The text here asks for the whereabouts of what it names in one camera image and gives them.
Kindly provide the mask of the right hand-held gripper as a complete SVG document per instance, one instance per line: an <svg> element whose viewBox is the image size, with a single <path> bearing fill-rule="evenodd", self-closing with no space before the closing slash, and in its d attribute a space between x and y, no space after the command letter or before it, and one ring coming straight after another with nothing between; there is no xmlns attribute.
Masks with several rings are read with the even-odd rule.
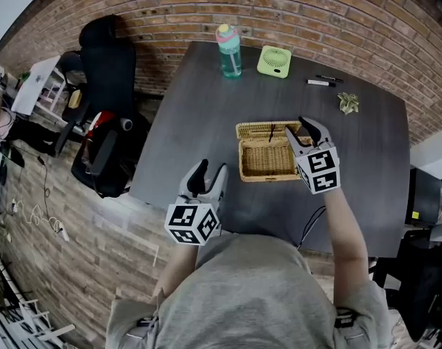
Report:
<svg viewBox="0 0 442 349"><path fill-rule="evenodd" d="M285 128L285 133L302 180L313 195L339 188L339 157L329 130L314 119L298 119L313 143L302 141L290 127Z"/></svg>

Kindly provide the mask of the wicker basket box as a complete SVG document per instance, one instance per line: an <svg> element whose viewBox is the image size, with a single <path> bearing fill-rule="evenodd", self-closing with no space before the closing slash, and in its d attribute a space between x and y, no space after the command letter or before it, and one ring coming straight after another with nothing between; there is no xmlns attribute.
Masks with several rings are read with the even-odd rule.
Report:
<svg viewBox="0 0 442 349"><path fill-rule="evenodd" d="M297 132L299 121L245 122L236 125L240 178L244 182L300 180L286 128Z"/></svg>

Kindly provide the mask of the person's left forearm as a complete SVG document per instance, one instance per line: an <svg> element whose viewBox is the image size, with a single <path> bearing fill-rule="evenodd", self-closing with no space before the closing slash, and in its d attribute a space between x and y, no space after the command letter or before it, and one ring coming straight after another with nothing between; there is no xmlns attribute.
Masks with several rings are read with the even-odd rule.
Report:
<svg viewBox="0 0 442 349"><path fill-rule="evenodd" d="M168 263L160 275L153 296L168 297L195 270L198 246L176 244Z"/></svg>

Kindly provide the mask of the person's right forearm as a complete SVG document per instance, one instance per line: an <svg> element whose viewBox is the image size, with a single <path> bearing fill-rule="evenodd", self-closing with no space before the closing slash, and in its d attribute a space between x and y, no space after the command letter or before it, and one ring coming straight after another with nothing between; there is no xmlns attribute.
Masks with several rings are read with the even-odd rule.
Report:
<svg viewBox="0 0 442 349"><path fill-rule="evenodd" d="M345 292L369 280L369 256L360 226L341 188L325 192L334 255L336 290Z"/></svg>

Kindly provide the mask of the green portable fan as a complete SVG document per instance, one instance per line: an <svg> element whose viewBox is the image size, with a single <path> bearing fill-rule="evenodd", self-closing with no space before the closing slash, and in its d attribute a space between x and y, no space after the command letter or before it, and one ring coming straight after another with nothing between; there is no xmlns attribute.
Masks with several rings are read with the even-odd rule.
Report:
<svg viewBox="0 0 442 349"><path fill-rule="evenodd" d="M292 53L287 49L265 45L257 64L261 74L285 79L289 74Z"/></svg>

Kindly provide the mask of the teal water bottle pink lid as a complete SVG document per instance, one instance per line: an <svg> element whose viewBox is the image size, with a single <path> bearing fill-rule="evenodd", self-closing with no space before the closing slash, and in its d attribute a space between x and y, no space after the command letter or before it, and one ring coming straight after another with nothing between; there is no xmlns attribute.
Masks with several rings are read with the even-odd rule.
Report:
<svg viewBox="0 0 442 349"><path fill-rule="evenodd" d="M215 33L222 72L227 78L241 76L241 42L237 29L229 24L220 25Z"/></svg>

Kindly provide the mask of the person's grey shirt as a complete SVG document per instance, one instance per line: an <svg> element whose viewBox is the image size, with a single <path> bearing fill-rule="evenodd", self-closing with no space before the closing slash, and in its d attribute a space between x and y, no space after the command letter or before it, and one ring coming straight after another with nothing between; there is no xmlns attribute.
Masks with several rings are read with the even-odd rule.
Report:
<svg viewBox="0 0 442 349"><path fill-rule="evenodd" d="M337 329L337 309L357 314ZM389 349L385 292L373 281L334 305L300 253L277 238L225 234L168 297L112 304L105 349Z"/></svg>

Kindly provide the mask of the red bag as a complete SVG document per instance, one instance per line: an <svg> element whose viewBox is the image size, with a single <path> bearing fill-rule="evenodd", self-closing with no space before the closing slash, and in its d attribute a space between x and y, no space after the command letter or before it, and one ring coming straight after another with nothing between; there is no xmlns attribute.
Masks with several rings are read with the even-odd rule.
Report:
<svg viewBox="0 0 442 349"><path fill-rule="evenodd" d="M86 133L86 137L93 138L94 131L104 123L108 123L116 118L116 115L110 111L100 111L92 120Z"/></svg>

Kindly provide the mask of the black drawer cabinet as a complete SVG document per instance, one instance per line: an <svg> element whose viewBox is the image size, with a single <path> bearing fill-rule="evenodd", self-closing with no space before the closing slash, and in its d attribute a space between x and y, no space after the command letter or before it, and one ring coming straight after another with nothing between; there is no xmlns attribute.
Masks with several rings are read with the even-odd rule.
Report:
<svg viewBox="0 0 442 349"><path fill-rule="evenodd" d="M419 227L436 225L440 200L441 181L421 169L412 168L410 170L406 224Z"/></svg>

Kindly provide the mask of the tall black office chair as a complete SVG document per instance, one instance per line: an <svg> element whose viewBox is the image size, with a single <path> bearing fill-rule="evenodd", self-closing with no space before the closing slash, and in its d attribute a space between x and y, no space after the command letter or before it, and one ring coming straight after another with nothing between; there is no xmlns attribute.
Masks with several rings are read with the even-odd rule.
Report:
<svg viewBox="0 0 442 349"><path fill-rule="evenodd" d="M137 109L134 97L136 51L127 37L119 37L117 15L107 15L87 23L80 32L80 57L85 83L67 85L67 90L82 91L81 104L76 109L65 107L62 119L66 125L55 144L60 153L72 138L73 128L92 123L100 111L110 111L116 118L102 124L93 134L98 152L92 166L92 178L81 162L81 146L73 161L71 172L82 184L99 197L117 198L129 191L137 163L148 133L150 122Z"/></svg>

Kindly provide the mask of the white power strip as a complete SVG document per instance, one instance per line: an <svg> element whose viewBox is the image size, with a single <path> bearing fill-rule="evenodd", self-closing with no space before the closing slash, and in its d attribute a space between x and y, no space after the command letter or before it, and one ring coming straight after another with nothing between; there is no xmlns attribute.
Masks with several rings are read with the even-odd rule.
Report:
<svg viewBox="0 0 442 349"><path fill-rule="evenodd" d="M67 241L67 242L70 241L70 238L69 238L68 232L67 232L67 230L66 230L66 228L65 228L65 226L63 225L62 222L60 222L59 220L57 220L57 221L54 223L54 229L55 229L55 233L58 234L58 235L60 235L65 241Z"/></svg>

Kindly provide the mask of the small black chair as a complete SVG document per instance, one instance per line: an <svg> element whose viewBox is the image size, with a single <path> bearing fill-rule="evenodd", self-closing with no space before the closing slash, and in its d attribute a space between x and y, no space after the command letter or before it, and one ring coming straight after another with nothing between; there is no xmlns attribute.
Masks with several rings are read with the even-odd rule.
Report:
<svg viewBox="0 0 442 349"><path fill-rule="evenodd" d="M63 78L65 79L65 82L67 84L70 84L68 75L70 73L74 72L82 72L83 71L83 65L80 57L79 51L68 51L61 55L58 63L57 68L63 75Z"/></svg>

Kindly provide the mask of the black mesh office chair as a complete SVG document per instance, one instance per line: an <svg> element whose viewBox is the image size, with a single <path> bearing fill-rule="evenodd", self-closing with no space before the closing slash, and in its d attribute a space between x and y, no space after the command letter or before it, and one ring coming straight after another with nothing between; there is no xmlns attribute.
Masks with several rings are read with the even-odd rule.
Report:
<svg viewBox="0 0 442 349"><path fill-rule="evenodd" d="M369 269L380 287L392 276L398 289L386 288L390 309L397 310L410 338L436 338L442 347L442 242L430 241L429 230L409 230L401 239L397 256L380 257Z"/></svg>

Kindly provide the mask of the white side table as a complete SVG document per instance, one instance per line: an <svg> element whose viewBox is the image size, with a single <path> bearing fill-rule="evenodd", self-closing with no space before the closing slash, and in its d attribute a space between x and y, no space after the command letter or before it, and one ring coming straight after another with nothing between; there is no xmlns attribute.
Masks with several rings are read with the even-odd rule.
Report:
<svg viewBox="0 0 442 349"><path fill-rule="evenodd" d="M11 111L30 116L35 107L40 108L50 116L61 120L55 113L60 100L64 100L66 81L57 68L61 56L57 55L35 63L28 78L23 82L11 106Z"/></svg>

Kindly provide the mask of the white metal rack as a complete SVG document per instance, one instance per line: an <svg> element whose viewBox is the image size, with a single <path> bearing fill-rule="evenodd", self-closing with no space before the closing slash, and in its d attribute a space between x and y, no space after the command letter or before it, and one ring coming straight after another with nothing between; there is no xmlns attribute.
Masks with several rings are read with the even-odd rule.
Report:
<svg viewBox="0 0 442 349"><path fill-rule="evenodd" d="M62 339L69 324L54 328L38 300L27 300L0 258L0 349L76 349Z"/></svg>

